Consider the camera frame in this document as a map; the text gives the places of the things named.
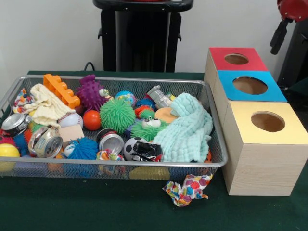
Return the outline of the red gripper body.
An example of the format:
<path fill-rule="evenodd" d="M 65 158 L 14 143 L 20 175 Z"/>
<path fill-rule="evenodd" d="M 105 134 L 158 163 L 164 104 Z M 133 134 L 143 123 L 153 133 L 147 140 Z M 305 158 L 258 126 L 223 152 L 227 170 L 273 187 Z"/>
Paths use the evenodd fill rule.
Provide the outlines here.
<path fill-rule="evenodd" d="M 308 0 L 277 0 L 277 6 L 283 20 L 298 23 L 308 18 Z"/>

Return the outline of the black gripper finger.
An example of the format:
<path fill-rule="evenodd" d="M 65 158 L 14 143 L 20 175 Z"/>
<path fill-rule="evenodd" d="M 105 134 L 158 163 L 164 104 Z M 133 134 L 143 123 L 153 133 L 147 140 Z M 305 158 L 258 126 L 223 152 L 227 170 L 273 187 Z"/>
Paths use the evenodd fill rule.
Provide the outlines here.
<path fill-rule="evenodd" d="M 285 35 L 287 33 L 287 25 L 290 23 L 290 19 L 284 19 L 282 20 L 279 25 L 278 28 L 275 30 L 274 35 L 271 39 L 270 42 L 270 46 L 271 46 L 271 50 L 270 53 L 273 55 L 277 55 L 277 53 L 279 52 L 283 42 L 284 42 L 284 38 Z"/>

